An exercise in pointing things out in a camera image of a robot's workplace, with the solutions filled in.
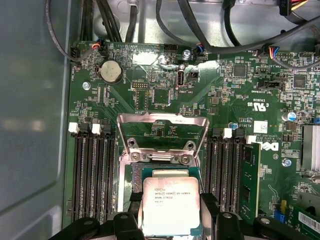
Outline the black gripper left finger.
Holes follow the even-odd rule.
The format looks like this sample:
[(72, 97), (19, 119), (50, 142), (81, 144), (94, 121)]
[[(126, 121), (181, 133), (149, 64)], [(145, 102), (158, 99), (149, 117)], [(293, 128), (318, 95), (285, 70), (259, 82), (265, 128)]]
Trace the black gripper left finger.
[(101, 224), (96, 218), (80, 218), (51, 237), (52, 240), (144, 240), (138, 226), (142, 192), (130, 196), (128, 211), (119, 212)]

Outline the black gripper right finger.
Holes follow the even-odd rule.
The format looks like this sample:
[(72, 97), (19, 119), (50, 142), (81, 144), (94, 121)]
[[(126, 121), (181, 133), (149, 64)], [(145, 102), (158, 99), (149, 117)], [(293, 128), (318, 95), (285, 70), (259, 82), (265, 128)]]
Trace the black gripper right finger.
[(211, 193), (200, 194), (200, 222), (207, 240), (308, 240), (309, 237), (270, 217), (252, 224), (231, 212), (221, 212)]

